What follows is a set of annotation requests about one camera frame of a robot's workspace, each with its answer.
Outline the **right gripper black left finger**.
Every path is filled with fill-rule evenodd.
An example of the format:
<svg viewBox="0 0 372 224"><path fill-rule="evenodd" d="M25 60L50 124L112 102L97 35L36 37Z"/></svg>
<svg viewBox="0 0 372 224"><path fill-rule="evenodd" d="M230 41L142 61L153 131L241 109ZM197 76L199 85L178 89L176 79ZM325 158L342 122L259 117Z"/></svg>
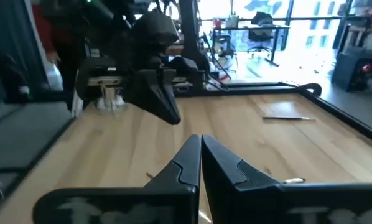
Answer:
<svg viewBox="0 0 372 224"><path fill-rule="evenodd" d="M172 160L143 187L67 188L38 199L40 224L197 223L201 138L191 135Z"/></svg>

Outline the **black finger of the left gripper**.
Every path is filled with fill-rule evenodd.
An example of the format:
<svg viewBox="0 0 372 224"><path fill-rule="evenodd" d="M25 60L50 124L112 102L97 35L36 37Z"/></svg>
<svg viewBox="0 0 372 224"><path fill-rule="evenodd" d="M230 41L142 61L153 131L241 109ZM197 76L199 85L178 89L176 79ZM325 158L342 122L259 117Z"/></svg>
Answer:
<svg viewBox="0 0 372 224"><path fill-rule="evenodd" d="M181 121L172 85L175 75L176 70L172 69L160 69L157 74L160 99L159 115L171 125L179 124Z"/></svg>
<svg viewBox="0 0 372 224"><path fill-rule="evenodd" d="M139 70L127 79L126 101L160 119L165 118L165 104L155 70Z"/></svg>

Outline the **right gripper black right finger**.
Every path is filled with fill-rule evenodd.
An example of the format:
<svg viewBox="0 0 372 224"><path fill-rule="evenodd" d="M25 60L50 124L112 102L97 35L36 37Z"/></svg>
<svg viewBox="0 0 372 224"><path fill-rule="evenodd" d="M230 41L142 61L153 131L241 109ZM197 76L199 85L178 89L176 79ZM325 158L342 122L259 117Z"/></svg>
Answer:
<svg viewBox="0 0 372 224"><path fill-rule="evenodd" d="M214 223L372 223L372 184L283 184L209 135L202 171Z"/></svg>

